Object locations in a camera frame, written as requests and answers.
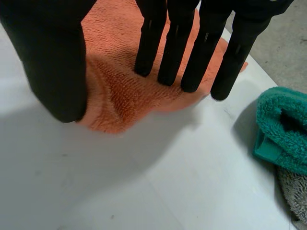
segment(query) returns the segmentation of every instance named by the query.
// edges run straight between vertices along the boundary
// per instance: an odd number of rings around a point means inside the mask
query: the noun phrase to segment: fabric texture
[[[254,155],[307,175],[307,95],[275,87],[258,99]]]
[[[79,123],[91,130],[119,133],[151,111],[177,111],[208,95],[227,47],[223,39],[217,45],[198,90],[184,93],[180,89],[180,80],[198,34],[199,20],[196,12],[177,79],[173,86],[167,87],[157,82],[157,74],[169,20],[153,70],[143,78],[133,72],[143,23],[135,1],[98,0],[82,23],[87,49],[88,101],[85,116]]]
[[[277,168],[283,195],[294,216],[293,224],[299,230],[307,230],[307,176]]]

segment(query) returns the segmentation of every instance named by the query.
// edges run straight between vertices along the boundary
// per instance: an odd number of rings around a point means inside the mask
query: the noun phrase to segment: white surface
[[[251,57],[226,101],[115,138],[55,121],[2,27],[0,49],[1,230],[289,230],[272,169],[251,156],[249,104],[275,86]]]

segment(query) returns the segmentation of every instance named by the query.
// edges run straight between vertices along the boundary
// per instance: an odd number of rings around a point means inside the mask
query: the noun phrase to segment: orange microfiber cloth
[[[119,133],[151,111],[177,111],[208,95],[227,42],[221,39],[218,43],[197,92],[184,93],[180,81],[199,30],[199,15],[195,14],[177,79],[167,87],[157,82],[157,74],[170,21],[166,22],[153,70],[144,78],[133,72],[143,23],[138,6],[134,0],[98,0],[83,20],[88,105],[79,123],[92,130]]]

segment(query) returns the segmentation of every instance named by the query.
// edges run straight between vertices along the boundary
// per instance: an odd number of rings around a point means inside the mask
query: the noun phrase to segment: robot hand
[[[170,86],[175,81],[199,0],[136,2],[144,17],[144,23],[135,72],[144,77],[150,73],[168,10],[171,24],[158,81]],[[214,99],[226,99],[258,35],[267,28],[273,16],[284,13],[292,2],[293,0],[203,0],[200,8],[200,30],[181,81],[182,90],[197,90],[222,35],[226,20],[230,13],[235,11],[233,33],[211,89]]]

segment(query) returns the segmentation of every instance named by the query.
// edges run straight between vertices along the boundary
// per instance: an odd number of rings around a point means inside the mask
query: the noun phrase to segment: towel wrinkle
[[[157,82],[157,75],[170,21],[166,22],[153,70],[143,78],[133,72],[143,24],[138,6],[134,0],[98,0],[82,22],[88,102],[79,124],[96,131],[120,133],[152,111],[181,110],[208,95],[227,48],[223,39],[217,45],[199,89],[195,93],[184,93],[180,88],[198,34],[199,20],[196,12],[177,79],[173,86],[167,87]]]

